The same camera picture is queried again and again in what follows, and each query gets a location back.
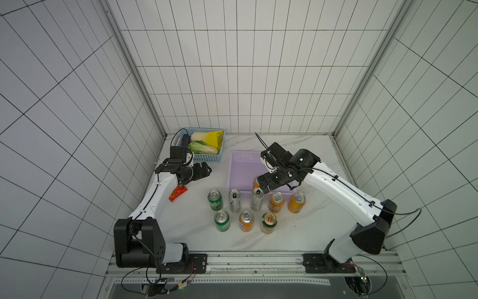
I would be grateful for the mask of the green sprite can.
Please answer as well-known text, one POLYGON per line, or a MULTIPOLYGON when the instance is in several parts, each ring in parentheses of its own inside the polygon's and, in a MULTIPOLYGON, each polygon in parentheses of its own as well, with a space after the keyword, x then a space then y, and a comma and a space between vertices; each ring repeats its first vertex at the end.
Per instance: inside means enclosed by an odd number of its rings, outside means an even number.
POLYGON ((230 216, 226 211, 217 211, 214 216, 215 226, 218 231, 225 232, 230 228, 230 216))
POLYGON ((216 189, 211 190, 208 194, 207 199, 208 199, 210 208, 213 211, 219 211, 224 206, 222 195, 219 190, 216 190, 216 189))

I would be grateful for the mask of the purple plastic basket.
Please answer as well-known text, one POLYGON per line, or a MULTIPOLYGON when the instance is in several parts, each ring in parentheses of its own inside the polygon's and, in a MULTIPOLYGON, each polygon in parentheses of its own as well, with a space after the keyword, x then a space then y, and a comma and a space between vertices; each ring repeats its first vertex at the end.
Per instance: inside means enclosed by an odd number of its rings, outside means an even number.
POLYGON ((260 151, 231 152, 227 189, 239 190, 242 199, 251 199, 253 180, 268 171, 260 154, 260 151))

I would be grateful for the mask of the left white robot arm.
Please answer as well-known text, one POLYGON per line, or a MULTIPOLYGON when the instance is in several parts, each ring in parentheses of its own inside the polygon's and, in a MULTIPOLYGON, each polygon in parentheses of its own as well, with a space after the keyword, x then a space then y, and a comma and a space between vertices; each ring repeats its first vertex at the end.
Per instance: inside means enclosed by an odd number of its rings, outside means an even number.
POLYGON ((179 185, 206 178, 212 168, 205 162, 186 165, 165 159, 155 170, 153 182, 139 206, 114 225, 115 258, 119 268, 154 268, 186 272, 191 268, 185 243, 167 243, 159 227, 165 204, 179 185))

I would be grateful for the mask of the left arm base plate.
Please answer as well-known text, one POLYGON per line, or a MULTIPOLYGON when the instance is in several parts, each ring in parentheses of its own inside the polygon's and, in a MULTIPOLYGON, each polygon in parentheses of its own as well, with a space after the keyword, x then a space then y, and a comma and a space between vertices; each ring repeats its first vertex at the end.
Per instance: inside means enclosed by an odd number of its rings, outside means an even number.
POLYGON ((205 274, 208 262, 207 254, 189 254, 180 262, 163 264, 163 274, 205 274))

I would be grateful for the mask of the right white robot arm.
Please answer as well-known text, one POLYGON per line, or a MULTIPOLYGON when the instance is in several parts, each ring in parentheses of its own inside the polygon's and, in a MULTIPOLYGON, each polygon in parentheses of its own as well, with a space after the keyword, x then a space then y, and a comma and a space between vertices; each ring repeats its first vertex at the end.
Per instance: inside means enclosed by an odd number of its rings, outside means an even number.
POLYGON ((260 188, 269 193, 296 181, 320 190, 344 208, 357 224, 342 237, 332 240, 325 254, 344 264, 363 252, 377 255, 390 230, 397 205, 391 200, 380 202, 332 171, 321 158, 307 149, 291 154, 274 143, 260 153, 268 172, 258 177, 260 188))

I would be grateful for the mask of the silver slim can back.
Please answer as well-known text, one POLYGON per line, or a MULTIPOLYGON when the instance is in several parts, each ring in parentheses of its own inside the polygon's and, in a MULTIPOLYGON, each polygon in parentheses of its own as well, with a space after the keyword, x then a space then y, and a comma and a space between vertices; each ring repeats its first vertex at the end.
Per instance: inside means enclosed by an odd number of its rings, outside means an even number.
POLYGON ((232 189, 229 192, 230 210, 233 213, 237 213, 241 210, 241 193, 237 189, 232 189))

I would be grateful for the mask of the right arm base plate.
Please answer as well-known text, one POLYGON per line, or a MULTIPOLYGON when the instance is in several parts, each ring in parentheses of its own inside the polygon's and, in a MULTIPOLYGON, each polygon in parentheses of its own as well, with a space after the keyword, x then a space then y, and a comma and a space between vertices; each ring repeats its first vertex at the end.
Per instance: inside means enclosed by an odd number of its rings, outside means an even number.
POLYGON ((356 268, 340 264, 328 254, 303 254, 302 265, 307 274, 354 274, 356 268))

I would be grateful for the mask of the green brown can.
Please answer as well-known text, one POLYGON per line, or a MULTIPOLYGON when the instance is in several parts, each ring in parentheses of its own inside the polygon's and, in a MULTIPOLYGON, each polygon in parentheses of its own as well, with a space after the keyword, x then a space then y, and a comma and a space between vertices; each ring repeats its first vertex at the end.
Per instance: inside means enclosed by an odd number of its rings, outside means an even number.
POLYGON ((261 231, 264 234, 271 234, 277 227, 277 218, 274 213, 268 212, 265 213, 262 217, 261 222, 261 231))

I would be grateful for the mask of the silver slim can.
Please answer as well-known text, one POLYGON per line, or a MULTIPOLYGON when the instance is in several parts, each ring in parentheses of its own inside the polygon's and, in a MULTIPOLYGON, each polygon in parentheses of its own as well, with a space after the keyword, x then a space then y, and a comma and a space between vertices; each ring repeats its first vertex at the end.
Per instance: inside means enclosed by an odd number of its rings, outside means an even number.
POLYGON ((251 192, 251 209, 259 211, 262 207, 264 199, 264 192, 261 188, 254 188, 251 192))
POLYGON ((241 193, 237 189, 232 189, 229 192, 230 210, 233 213, 237 213, 241 210, 241 193))

